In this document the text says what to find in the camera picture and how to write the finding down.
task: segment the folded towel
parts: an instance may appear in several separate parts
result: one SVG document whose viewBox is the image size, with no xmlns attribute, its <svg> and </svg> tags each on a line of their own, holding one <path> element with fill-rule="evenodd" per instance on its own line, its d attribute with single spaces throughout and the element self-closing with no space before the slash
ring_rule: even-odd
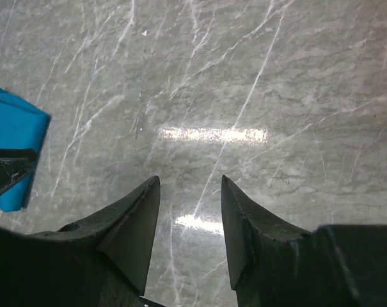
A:
<svg viewBox="0 0 387 307">
<path fill-rule="evenodd" d="M 32 149 L 39 153 L 49 115 L 0 88 L 0 149 Z M 0 196 L 0 209 L 21 209 L 31 176 Z"/>
</svg>

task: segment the gray marble tabletop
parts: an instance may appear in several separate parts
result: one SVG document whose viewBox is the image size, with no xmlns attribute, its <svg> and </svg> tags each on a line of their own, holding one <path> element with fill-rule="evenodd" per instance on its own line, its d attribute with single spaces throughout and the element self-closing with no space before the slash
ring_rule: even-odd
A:
<svg viewBox="0 0 387 307">
<path fill-rule="evenodd" d="M 22 233 L 152 175 L 146 296 L 236 306 L 222 174 L 308 230 L 387 223 L 387 0 L 0 0 L 0 87 L 52 115 Z"/>
</svg>

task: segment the blue fabric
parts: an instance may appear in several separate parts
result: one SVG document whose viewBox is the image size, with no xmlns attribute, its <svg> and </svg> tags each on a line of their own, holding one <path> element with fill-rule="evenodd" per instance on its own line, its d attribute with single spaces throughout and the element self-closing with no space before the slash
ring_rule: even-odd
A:
<svg viewBox="0 0 387 307">
<path fill-rule="evenodd" d="M 0 88 L 0 148 L 33 149 L 38 153 L 47 129 L 49 115 L 25 100 Z M 31 176 L 0 196 L 0 209 L 18 211 Z"/>
</svg>

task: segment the cloth fold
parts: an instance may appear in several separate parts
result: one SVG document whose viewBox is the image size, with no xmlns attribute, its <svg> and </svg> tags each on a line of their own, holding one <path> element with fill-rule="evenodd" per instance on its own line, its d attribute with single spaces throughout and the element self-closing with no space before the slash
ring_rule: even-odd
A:
<svg viewBox="0 0 387 307">
<path fill-rule="evenodd" d="M 0 149 L 32 149 L 39 153 L 50 116 L 0 88 Z M 32 175 L 0 196 L 0 209 L 21 209 Z"/>
</svg>

